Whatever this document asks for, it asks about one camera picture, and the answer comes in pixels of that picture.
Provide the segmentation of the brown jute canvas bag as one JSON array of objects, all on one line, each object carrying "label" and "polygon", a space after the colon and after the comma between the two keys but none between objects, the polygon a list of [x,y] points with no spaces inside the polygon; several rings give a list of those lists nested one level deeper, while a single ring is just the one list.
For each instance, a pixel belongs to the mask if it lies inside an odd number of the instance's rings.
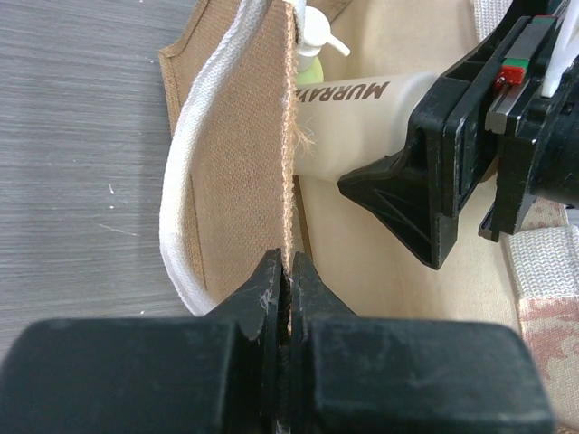
[{"label": "brown jute canvas bag", "polygon": [[301,74],[358,3],[200,1],[159,53],[159,214],[222,429],[575,433],[578,4],[432,73]]}]

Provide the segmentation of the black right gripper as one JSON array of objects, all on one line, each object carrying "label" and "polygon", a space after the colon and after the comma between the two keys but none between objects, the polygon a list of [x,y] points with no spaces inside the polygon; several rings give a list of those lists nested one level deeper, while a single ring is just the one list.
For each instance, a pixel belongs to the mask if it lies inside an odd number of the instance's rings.
[{"label": "black right gripper", "polygon": [[460,211],[497,160],[480,236],[517,233],[544,198],[578,204],[578,3],[515,1],[498,27],[443,73],[466,88],[450,115],[411,115],[403,150],[340,177],[423,265],[440,269]]}]

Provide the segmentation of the cream white bottle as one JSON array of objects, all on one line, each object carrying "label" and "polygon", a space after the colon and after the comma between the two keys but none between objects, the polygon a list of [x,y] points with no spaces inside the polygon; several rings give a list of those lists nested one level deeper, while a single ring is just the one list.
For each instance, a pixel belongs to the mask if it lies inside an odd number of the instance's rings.
[{"label": "cream white bottle", "polygon": [[298,127],[308,143],[295,173],[327,182],[403,149],[409,117],[438,76],[384,75],[301,85]]}]

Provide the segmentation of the yellow pump dispenser bottle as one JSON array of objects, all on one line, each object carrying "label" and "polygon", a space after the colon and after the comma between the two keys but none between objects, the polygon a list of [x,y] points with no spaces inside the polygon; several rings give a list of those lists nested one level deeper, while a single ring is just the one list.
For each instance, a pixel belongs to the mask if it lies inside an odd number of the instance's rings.
[{"label": "yellow pump dispenser bottle", "polygon": [[324,47],[330,46],[344,57],[351,53],[350,49],[332,33],[328,18],[316,7],[306,6],[302,30],[297,48],[298,87],[324,81],[324,70],[319,59]]}]

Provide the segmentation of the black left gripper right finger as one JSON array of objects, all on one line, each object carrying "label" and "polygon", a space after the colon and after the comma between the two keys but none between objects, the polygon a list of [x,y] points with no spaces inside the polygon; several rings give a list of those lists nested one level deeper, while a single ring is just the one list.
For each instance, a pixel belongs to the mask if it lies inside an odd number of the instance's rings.
[{"label": "black left gripper right finger", "polygon": [[493,323],[356,315],[308,255],[290,278],[295,433],[552,433],[521,337]]}]

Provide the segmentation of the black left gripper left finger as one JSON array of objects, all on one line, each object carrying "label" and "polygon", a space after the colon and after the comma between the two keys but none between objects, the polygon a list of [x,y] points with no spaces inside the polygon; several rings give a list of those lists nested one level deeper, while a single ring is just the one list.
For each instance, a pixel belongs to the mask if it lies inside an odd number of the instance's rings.
[{"label": "black left gripper left finger", "polygon": [[1,365],[4,433],[272,433],[281,255],[202,317],[54,318]]}]

